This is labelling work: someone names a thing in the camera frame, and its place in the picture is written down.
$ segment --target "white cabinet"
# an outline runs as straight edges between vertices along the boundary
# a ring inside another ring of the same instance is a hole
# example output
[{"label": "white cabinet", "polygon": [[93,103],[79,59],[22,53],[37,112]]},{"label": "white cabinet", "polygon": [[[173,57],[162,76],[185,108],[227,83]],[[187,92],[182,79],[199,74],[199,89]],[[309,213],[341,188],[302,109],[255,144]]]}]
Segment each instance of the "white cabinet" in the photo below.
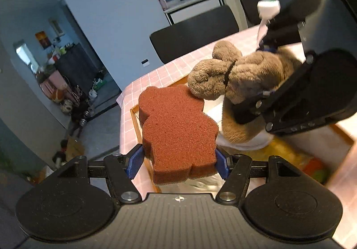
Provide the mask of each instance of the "white cabinet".
[{"label": "white cabinet", "polygon": [[190,0],[167,9],[165,14],[170,25],[173,25],[222,5],[223,0]]}]

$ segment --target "spray bottle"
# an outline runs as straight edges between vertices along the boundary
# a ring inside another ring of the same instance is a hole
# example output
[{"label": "spray bottle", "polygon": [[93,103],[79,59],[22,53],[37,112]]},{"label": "spray bottle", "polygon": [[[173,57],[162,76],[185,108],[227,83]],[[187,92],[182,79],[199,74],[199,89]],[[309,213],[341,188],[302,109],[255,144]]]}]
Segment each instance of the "spray bottle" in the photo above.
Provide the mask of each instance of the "spray bottle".
[{"label": "spray bottle", "polygon": [[259,46],[261,40],[267,33],[267,23],[280,12],[279,0],[261,0],[258,2],[259,17],[262,19],[259,25],[257,35],[257,45]]}]

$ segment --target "brown plush toy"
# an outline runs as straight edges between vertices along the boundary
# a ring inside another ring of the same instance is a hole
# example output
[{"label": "brown plush toy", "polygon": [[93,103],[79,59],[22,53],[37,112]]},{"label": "brown plush toy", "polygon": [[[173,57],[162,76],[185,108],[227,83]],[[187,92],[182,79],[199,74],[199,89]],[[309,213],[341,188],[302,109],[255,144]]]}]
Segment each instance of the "brown plush toy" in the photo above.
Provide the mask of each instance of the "brown plush toy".
[{"label": "brown plush toy", "polygon": [[225,95],[222,113],[222,133],[231,143],[245,143],[265,127],[262,116],[247,124],[238,124],[232,106],[262,91],[278,88],[301,62],[286,48],[276,54],[256,51],[248,56],[230,42],[216,43],[213,59],[202,60],[188,76],[189,88],[195,96],[216,100]]}]

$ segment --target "framed picture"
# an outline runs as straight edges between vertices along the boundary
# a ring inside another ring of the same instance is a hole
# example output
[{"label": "framed picture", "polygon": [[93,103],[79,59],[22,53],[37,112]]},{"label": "framed picture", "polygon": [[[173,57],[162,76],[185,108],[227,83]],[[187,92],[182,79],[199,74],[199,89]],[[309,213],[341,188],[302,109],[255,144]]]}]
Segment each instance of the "framed picture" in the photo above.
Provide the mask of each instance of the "framed picture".
[{"label": "framed picture", "polygon": [[44,31],[40,31],[35,36],[44,50],[51,46],[51,42]]},{"label": "framed picture", "polygon": [[65,35],[65,33],[62,31],[60,25],[58,24],[57,20],[55,20],[53,18],[50,18],[48,21],[49,21],[51,27],[53,28],[53,30],[55,31],[57,36],[64,36]]}]

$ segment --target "blue gripper pad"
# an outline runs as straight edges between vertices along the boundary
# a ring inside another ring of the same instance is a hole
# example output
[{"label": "blue gripper pad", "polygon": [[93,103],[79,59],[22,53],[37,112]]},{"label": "blue gripper pad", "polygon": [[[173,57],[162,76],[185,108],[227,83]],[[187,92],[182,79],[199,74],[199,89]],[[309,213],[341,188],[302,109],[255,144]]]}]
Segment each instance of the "blue gripper pad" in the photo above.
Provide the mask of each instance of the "blue gripper pad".
[{"label": "blue gripper pad", "polygon": [[227,166],[226,158],[224,157],[223,154],[221,154],[221,152],[218,149],[216,149],[216,157],[217,157],[217,162],[215,164],[216,170],[218,171],[222,179],[228,178],[229,168]]},{"label": "blue gripper pad", "polygon": [[144,162],[144,158],[144,148],[142,147],[142,145],[140,145],[140,148],[136,152],[134,152],[133,155],[129,158],[128,167],[125,170],[127,176],[130,179],[134,179],[142,163]]}]

